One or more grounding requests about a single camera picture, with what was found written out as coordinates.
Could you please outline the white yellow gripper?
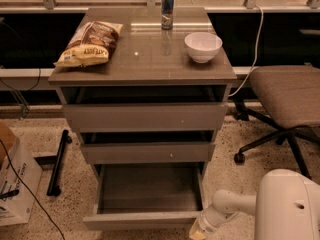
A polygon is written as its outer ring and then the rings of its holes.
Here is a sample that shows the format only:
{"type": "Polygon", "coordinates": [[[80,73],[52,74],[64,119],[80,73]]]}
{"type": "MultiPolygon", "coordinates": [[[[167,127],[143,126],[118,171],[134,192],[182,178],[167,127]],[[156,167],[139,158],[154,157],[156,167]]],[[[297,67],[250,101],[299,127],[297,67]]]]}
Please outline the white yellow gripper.
{"type": "Polygon", "coordinates": [[[189,238],[191,240],[204,240],[206,238],[202,230],[191,228],[189,231],[189,238]]]}

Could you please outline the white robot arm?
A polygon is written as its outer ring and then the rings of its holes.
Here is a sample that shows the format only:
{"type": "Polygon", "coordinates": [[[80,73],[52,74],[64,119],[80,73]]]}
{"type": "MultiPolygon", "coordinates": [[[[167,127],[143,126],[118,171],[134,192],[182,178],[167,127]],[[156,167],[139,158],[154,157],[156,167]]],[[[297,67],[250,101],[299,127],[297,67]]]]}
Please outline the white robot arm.
{"type": "Polygon", "coordinates": [[[254,240],[320,240],[320,185],[286,169],[263,176],[255,195],[219,190],[189,231],[205,240],[242,214],[255,217],[254,240]]]}

